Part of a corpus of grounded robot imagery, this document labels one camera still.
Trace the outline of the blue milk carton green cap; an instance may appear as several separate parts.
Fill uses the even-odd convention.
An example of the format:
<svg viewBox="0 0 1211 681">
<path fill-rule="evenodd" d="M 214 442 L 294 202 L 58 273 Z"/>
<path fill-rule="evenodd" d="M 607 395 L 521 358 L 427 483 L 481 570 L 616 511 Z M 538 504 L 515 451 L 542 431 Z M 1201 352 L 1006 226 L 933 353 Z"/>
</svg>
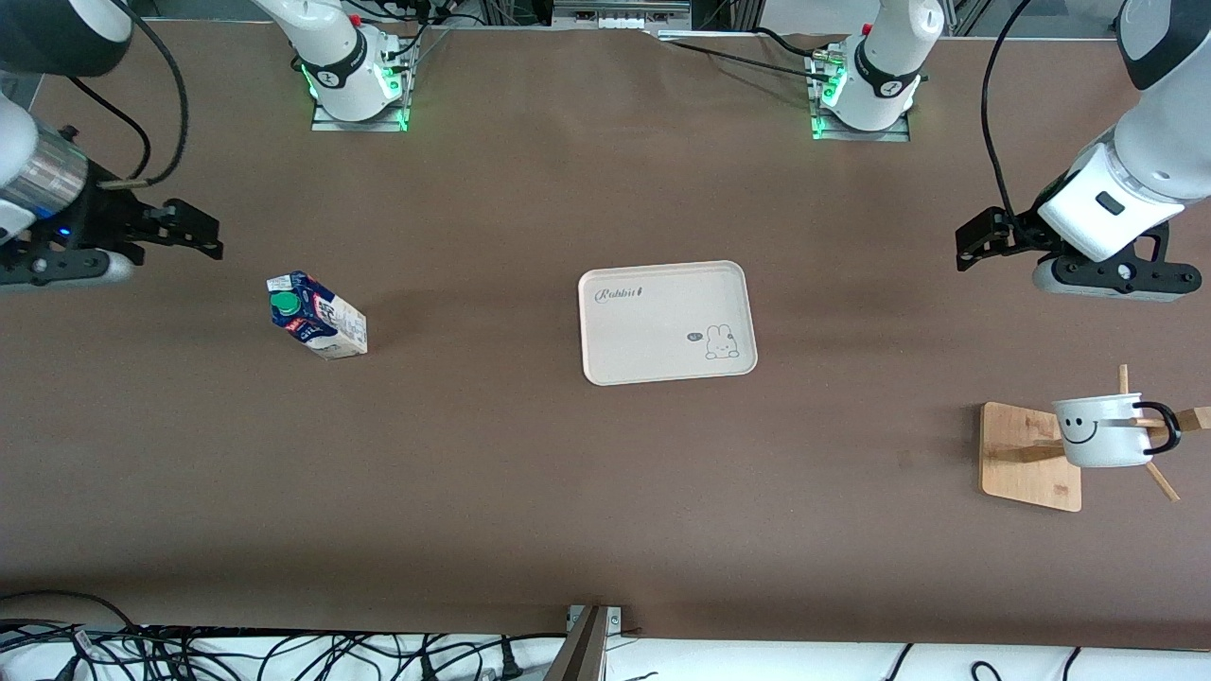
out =
<svg viewBox="0 0 1211 681">
<path fill-rule="evenodd" d="M 272 324 L 318 357 L 339 360 L 369 351 L 366 315 L 306 271 L 266 280 Z"/>
</svg>

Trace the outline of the white smiley cup black handle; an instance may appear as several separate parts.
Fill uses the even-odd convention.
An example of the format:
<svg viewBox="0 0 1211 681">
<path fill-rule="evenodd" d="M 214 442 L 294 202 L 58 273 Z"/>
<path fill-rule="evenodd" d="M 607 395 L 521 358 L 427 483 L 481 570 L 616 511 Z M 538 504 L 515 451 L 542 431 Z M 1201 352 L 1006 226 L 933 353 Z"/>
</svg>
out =
<svg viewBox="0 0 1211 681">
<path fill-rule="evenodd" d="M 1177 414 L 1165 404 L 1144 400 L 1141 393 L 1108 393 L 1091 397 L 1064 397 L 1052 402 L 1064 458 L 1078 468 L 1143 467 L 1177 447 L 1184 437 Z M 1158 414 L 1163 441 L 1153 443 L 1140 420 Z"/>
</svg>

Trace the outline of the wooden cup stand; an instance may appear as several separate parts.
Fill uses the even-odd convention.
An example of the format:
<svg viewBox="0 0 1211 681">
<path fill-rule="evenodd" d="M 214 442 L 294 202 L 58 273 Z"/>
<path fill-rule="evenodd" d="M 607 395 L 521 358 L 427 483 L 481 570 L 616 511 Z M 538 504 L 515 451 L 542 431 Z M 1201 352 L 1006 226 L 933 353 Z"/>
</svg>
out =
<svg viewBox="0 0 1211 681">
<path fill-rule="evenodd" d="M 1117 393 L 1133 393 L 1127 365 L 1117 368 Z M 1211 406 L 1173 412 L 1184 437 L 1194 433 L 1211 433 Z M 1163 423 L 1158 414 L 1148 413 L 1140 423 L 1148 427 L 1153 443 L 1163 441 Z M 977 445 L 980 492 L 1052 513 L 1080 513 L 1084 507 L 1081 473 L 1085 470 L 1124 469 L 1078 468 L 1067 460 L 1054 410 L 1045 412 L 986 402 L 980 410 Z M 1133 468 L 1146 469 L 1167 500 L 1178 500 L 1178 493 L 1157 465 L 1160 456 Z"/>
</svg>

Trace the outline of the cream rabbit print tray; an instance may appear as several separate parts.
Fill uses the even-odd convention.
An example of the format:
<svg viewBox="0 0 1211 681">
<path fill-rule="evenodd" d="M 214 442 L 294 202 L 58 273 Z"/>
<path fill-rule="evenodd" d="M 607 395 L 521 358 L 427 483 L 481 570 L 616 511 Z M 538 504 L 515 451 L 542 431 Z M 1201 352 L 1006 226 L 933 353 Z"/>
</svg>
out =
<svg viewBox="0 0 1211 681">
<path fill-rule="evenodd" d="M 744 268 L 731 261 L 585 271 L 581 368 L 595 385 L 748 374 L 758 364 Z"/>
</svg>

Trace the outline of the grey power strip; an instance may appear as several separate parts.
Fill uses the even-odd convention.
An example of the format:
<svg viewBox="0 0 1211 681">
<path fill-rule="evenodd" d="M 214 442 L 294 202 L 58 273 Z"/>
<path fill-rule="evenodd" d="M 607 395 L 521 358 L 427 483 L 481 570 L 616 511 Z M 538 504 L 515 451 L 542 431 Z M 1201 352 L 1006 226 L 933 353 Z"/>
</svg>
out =
<svg viewBox="0 0 1211 681">
<path fill-rule="evenodd" d="M 691 30 L 691 0 L 553 0 L 559 29 Z"/>
</svg>

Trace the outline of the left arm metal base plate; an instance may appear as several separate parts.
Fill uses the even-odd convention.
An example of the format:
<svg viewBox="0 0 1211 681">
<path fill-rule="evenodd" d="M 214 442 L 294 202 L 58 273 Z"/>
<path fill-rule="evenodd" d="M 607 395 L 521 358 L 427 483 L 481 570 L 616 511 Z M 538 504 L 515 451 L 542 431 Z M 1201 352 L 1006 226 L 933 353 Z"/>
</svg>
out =
<svg viewBox="0 0 1211 681">
<path fill-rule="evenodd" d="M 911 139 L 908 111 L 914 104 L 914 91 L 922 85 L 922 78 L 916 78 L 903 95 L 880 98 L 869 82 L 851 74 L 843 53 L 838 51 L 815 50 L 804 58 L 803 65 L 810 75 L 807 86 L 815 139 L 895 143 Z M 855 128 L 836 111 L 836 103 L 842 103 L 843 111 L 848 114 L 857 113 L 861 122 L 867 121 L 869 113 L 894 111 L 897 116 L 886 128 Z"/>
</svg>

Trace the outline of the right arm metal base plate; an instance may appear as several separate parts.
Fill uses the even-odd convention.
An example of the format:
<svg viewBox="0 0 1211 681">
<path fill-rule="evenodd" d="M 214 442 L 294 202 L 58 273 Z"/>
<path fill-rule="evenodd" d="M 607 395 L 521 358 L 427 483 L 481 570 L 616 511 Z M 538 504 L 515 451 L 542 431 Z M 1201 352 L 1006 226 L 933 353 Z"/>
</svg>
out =
<svg viewBox="0 0 1211 681">
<path fill-rule="evenodd" d="M 315 92 L 310 92 L 310 95 L 312 95 L 314 101 L 312 131 L 395 133 L 407 132 L 411 128 L 411 93 L 404 95 L 398 101 L 390 102 L 384 111 L 377 113 L 372 119 L 351 122 L 332 118 L 318 104 Z"/>
</svg>

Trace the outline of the aluminium profile post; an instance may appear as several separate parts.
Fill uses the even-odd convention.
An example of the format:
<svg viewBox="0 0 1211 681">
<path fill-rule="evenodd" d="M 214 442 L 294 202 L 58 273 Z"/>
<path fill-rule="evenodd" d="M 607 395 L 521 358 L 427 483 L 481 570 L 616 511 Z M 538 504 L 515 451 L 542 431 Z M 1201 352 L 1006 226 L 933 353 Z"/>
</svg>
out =
<svg viewBox="0 0 1211 681">
<path fill-rule="evenodd" d="M 606 643 L 622 634 L 622 608 L 572 606 L 568 623 L 570 630 L 543 681 L 606 681 Z"/>
</svg>

